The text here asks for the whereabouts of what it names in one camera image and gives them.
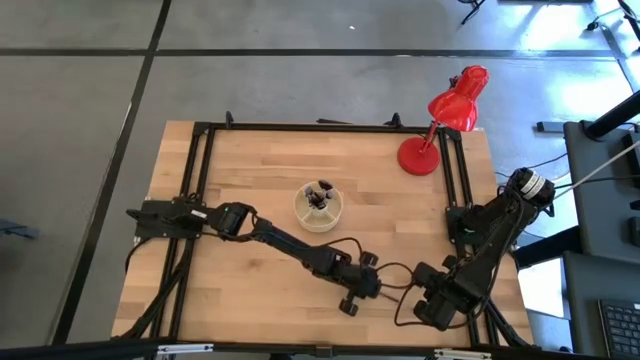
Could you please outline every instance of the gray floor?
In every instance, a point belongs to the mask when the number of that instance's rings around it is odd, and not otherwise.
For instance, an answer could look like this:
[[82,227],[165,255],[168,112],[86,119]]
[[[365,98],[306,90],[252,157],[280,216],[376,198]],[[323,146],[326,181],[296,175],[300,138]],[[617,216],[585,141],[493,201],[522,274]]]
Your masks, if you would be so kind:
[[[3,1],[0,47],[146,48],[160,5]],[[593,16],[588,5],[487,0],[460,28],[468,10],[449,0],[175,0],[160,47],[609,49],[600,29],[582,32]],[[46,342],[141,63],[0,57],[0,218],[42,233],[34,241],[0,239],[0,347]],[[561,137],[535,133],[535,122],[594,119],[631,94],[615,59],[601,57],[156,58],[70,340],[109,336],[134,229],[124,210],[146,194],[165,121],[221,121],[230,110],[241,122],[380,124],[398,111],[407,124],[426,124],[428,101],[470,64],[490,71],[478,126],[489,135],[495,169],[507,174],[565,151]],[[539,170],[555,179],[568,165],[562,159]],[[570,196],[556,209],[561,216],[541,216],[528,230],[549,235],[575,224]],[[530,319],[538,344],[570,345],[566,320]]]

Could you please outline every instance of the lamp base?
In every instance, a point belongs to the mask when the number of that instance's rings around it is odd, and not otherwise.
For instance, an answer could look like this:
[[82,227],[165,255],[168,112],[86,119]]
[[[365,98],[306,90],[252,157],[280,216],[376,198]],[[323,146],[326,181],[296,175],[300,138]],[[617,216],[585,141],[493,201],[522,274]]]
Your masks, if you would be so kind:
[[427,175],[432,173],[440,164],[438,149],[430,144],[424,151],[423,138],[409,138],[402,142],[398,149],[398,163],[404,171],[412,175]]

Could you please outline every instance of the desk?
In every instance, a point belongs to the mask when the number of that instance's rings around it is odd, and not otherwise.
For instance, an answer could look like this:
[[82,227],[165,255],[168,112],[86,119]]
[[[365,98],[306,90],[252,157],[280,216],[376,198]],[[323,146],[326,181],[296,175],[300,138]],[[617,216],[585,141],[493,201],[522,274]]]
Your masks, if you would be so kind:
[[[624,150],[622,137],[627,130],[612,130],[602,141],[587,138],[579,123],[564,125],[571,178],[578,181]],[[622,157],[593,176],[632,175],[626,157]],[[637,216],[629,203],[640,199],[640,189],[632,180],[585,183],[573,190],[579,226],[547,237],[514,252],[521,267],[557,258],[565,251],[640,263],[640,247],[630,243],[627,221]]]
[[[151,179],[149,197],[169,200],[179,193],[193,122],[168,122]],[[398,261],[440,264],[453,254],[444,209],[448,200],[442,166],[426,177],[398,166],[396,151],[407,134],[216,130],[204,200],[208,206],[240,201],[310,244],[344,236],[362,242],[380,257],[378,265]],[[496,182],[484,132],[464,133],[463,146],[472,194],[477,203],[495,196]],[[451,147],[452,164],[456,159]],[[202,154],[196,158],[199,163]],[[455,179],[457,166],[453,166]],[[197,179],[194,171],[193,182]],[[345,198],[338,225],[328,233],[303,230],[293,215],[293,196],[305,183],[324,178]],[[458,194],[461,184],[456,182]],[[380,346],[469,346],[467,329],[440,332],[427,326],[398,328],[396,303],[379,296],[358,300],[349,317],[338,310],[346,290],[316,279],[300,263],[260,243],[226,243],[203,236],[195,255],[179,338],[262,344]],[[355,253],[352,245],[336,247]],[[126,276],[113,335],[128,330],[158,290],[167,239],[152,240],[133,256]],[[381,272],[385,283],[404,284],[406,271]],[[398,298],[400,290],[383,289]],[[413,320],[422,291],[414,289],[400,321]],[[531,342],[516,268],[506,256],[492,298],[519,335]],[[172,309],[165,308],[162,334]],[[454,323],[462,321],[456,316]],[[485,326],[479,321],[481,338]]]
[[576,353],[607,356],[598,300],[640,300],[640,265],[586,256],[563,255]]

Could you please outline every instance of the keyboard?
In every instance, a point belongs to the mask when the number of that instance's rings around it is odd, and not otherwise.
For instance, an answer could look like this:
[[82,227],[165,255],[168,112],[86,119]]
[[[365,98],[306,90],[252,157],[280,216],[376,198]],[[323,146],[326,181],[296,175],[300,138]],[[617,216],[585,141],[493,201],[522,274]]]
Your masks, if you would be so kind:
[[600,300],[609,357],[640,360],[640,301]]

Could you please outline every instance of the lamp shade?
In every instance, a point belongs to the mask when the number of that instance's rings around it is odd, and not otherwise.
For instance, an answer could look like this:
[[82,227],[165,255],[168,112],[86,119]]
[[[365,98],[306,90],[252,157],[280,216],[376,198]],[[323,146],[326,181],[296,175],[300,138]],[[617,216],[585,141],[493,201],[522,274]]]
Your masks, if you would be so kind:
[[458,131],[470,131],[478,120],[476,98],[489,82],[489,72],[482,66],[466,68],[455,86],[429,103],[429,113],[438,123]]

